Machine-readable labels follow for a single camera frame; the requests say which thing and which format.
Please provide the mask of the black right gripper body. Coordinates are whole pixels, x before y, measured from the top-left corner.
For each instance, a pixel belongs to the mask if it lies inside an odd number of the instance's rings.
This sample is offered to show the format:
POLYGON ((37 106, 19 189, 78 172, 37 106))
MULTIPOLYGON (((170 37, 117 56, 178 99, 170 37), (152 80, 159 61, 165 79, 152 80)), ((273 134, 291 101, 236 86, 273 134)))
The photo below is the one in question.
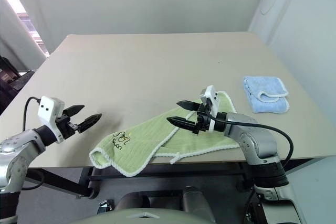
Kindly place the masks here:
POLYGON ((208 106, 200 103, 196 111, 196 114, 197 114, 197 121, 192 130, 192 133, 198 134, 199 131, 203 131, 203 132, 209 131, 211 118, 209 117, 210 112, 209 112, 208 106))

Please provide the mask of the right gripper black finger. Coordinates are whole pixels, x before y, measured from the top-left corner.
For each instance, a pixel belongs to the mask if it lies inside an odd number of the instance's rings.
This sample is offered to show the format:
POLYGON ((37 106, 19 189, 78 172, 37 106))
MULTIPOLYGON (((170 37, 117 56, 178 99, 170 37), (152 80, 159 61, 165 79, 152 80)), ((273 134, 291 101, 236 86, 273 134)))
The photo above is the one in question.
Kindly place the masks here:
POLYGON ((176 104, 180 106, 181 108, 185 110, 189 110, 189 111, 197 111, 201 105, 200 103, 196 103, 196 102, 192 102, 188 100, 178 101, 176 104))
POLYGON ((167 117, 166 119, 174 126, 185 130, 194 130, 196 126, 195 122, 189 121, 186 118, 179 116, 171 116, 167 117))

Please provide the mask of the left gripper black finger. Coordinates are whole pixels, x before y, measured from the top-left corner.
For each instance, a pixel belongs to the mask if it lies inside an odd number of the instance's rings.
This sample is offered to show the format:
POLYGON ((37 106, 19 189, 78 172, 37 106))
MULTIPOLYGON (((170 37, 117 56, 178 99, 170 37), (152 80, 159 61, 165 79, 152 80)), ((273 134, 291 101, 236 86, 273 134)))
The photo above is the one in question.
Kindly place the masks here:
POLYGON ((84 107, 84 105, 73 105, 64 109, 62 114, 65 116, 74 116, 79 113, 84 107))
POLYGON ((102 114, 94 114, 86 118, 83 122, 77 125, 77 131, 78 133, 82 133, 92 126, 94 126, 101 118, 102 114))

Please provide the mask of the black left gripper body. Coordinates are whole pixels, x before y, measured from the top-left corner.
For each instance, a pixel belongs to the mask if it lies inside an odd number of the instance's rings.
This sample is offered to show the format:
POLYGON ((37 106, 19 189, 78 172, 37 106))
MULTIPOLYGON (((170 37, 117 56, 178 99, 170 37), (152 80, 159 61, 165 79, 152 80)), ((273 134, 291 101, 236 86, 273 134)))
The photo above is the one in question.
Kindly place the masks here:
POLYGON ((56 126, 61 132, 64 140, 73 136, 79 129, 77 124, 71 123, 70 117, 67 115, 62 115, 61 117, 56 118, 56 126))

